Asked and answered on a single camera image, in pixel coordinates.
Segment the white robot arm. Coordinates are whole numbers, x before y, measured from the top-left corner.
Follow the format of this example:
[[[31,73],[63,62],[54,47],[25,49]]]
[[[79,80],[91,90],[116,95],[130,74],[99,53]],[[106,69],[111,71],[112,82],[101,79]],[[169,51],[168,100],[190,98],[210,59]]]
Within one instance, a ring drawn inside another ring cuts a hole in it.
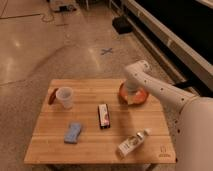
[[[149,75],[145,60],[124,68],[125,88],[143,88],[179,113],[176,171],[213,171],[213,98],[200,97]]]

